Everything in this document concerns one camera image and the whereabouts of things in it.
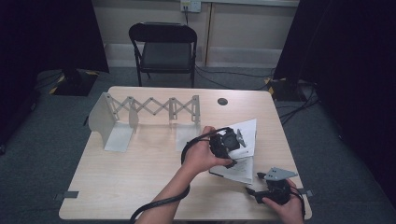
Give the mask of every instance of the electrical socket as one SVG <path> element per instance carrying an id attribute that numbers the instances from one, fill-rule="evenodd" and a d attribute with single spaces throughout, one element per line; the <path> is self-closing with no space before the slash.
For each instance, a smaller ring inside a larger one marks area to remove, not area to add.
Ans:
<path id="1" fill-rule="evenodd" d="M 201 12 L 201 1 L 180 0 L 180 11 Z"/>

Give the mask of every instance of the forearm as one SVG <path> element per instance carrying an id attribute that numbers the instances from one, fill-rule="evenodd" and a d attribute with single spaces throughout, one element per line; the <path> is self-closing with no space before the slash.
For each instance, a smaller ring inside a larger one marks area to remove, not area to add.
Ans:
<path id="1" fill-rule="evenodd" d="M 188 187 L 195 176 L 196 174 L 181 166 L 171 181 L 153 201 L 156 202 L 179 195 Z M 179 203 L 180 201 L 151 208 L 142 213 L 136 223 L 172 223 Z"/>

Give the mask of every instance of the wooden table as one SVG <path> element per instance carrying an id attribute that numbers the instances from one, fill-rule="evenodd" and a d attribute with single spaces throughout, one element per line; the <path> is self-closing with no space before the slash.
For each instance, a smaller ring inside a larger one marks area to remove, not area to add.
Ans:
<path id="1" fill-rule="evenodd" d="M 266 91 L 112 87 L 108 93 L 120 102 L 127 96 L 140 102 L 149 97 L 160 102 L 170 97 L 188 102 L 193 95 L 199 95 L 202 128 L 222 128 L 257 119 L 254 172 L 266 173 L 275 166 L 298 173 L 273 100 Z M 219 105 L 219 98 L 227 99 L 228 104 Z M 169 128 L 167 111 L 155 118 L 139 113 L 139 118 L 126 152 L 104 151 L 101 135 L 92 132 L 69 187 L 69 191 L 78 191 L 78 197 L 64 199 L 59 212 L 62 219 L 129 219 L 172 178 L 180 167 L 180 152 L 175 150 L 176 131 Z M 127 120 L 127 112 L 120 114 L 123 119 Z M 298 188 L 303 187 L 299 176 L 291 180 Z M 311 218 L 306 198 L 305 209 L 305 218 Z M 191 192 L 181 201 L 175 219 L 263 220 L 277 219 L 277 215 L 248 196 L 245 184 L 201 173 L 192 181 Z"/>

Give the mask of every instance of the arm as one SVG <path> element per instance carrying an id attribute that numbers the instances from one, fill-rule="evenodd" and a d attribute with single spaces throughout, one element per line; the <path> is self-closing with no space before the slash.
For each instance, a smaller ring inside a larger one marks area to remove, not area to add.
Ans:
<path id="1" fill-rule="evenodd" d="M 289 179 L 288 182 L 292 187 L 291 190 L 295 193 L 298 193 L 295 189 L 296 185 Z M 297 196 L 291 194 L 290 200 L 283 205 L 279 205 L 269 198 L 262 198 L 262 201 L 277 212 L 283 223 L 304 224 L 301 201 L 299 198 L 297 198 Z"/>
<path id="2" fill-rule="evenodd" d="M 214 130 L 215 128 L 206 126 L 203 134 Z M 200 141 L 188 150 L 184 163 L 153 201 L 174 197 L 183 192 L 201 172 L 213 166 L 228 165 L 231 162 L 232 160 L 216 158 L 209 149 L 209 142 Z M 172 223 L 179 203 L 169 203 L 149 209 L 142 213 L 136 223 Z"/>

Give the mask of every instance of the book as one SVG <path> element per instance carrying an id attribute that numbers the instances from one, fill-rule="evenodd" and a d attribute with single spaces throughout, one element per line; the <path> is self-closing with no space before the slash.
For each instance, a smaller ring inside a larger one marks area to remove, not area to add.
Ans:
<path id="1" fill-rule="evenodd" d="M 219 175 L 224 178 L 246 184 L 253 183 L 253 156 L 256 144 L 256 123 L 256 119 L 250 119 L 228 126 L 232 128 L 235 133 L 239 130 L 244 139 L 245 146 L 241 145 L 240 148 L 229 153 L 230 157 L 237 161 L 236 165 L 229 169 L 224 166 L 212 167 L 209 170 L 210 174 Z"/>

